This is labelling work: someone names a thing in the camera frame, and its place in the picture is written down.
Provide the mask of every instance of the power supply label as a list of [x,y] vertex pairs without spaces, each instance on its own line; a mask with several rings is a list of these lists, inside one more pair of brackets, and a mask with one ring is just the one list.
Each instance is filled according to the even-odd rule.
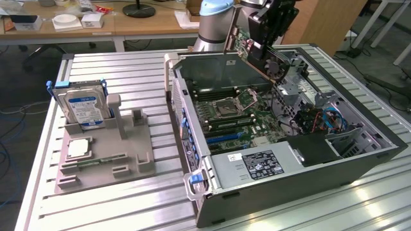
[[271,150],[243,155],[243,161],[253,180],[284,173],[283,167]]

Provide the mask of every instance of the aluminum profile table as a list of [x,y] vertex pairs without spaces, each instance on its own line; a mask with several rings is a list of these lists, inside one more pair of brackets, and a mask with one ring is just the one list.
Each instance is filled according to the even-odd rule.
[[[330,56],[302,47],[406,143],[410,123]],[[57,80],[107,79],[121,95],[121,113],[141,108],[149,118],[156,175],[68,195],[55,195],[63,113],[52,100],[24,195],[16,230],[371,231],[411,229],[411,148],[351,185],[197,229],[185,197],[183,171],[164,98],[163,57],[168,51],[79,54],[63,60]],[[310,75],[320,90],[328,83]]]

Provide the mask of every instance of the paper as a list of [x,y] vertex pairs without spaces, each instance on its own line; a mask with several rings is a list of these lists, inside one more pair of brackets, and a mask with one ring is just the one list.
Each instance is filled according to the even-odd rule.
[[4,9],[0,7],[0,15],[8,15],[8,13],[4,11]]
[[200,23],[191,22],[185,12],[175,11],[173,12],[175,18],[179,22],[179,26],[183,29],[197,29],[200,27]]

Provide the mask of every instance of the motherboard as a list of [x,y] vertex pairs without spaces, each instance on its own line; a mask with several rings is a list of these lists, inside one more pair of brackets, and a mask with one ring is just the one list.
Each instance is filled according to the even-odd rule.
[[196,91],[195,110],[211,154],[276,143],[286,137],[264,95],[252,88]]

